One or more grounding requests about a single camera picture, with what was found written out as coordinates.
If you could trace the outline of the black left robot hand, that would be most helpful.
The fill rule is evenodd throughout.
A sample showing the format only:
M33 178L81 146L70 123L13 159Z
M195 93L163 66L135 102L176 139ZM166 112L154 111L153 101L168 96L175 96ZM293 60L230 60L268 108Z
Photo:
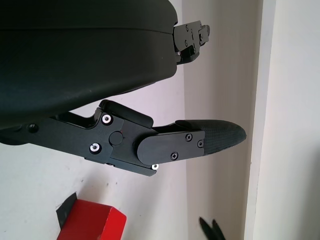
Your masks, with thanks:
M0 141L33 144L152 176L159 164L243 142L224 120L151 117L110 97L172 77L209 41L200 21L180 25L168 0L3 0Z

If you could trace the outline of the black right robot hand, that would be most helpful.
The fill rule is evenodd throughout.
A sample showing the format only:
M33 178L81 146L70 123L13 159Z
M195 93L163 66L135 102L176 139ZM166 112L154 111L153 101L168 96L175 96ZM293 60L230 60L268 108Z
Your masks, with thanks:
M201 229L208 240L226 240L220 226L215 219L208 224L202 217L199 218Z

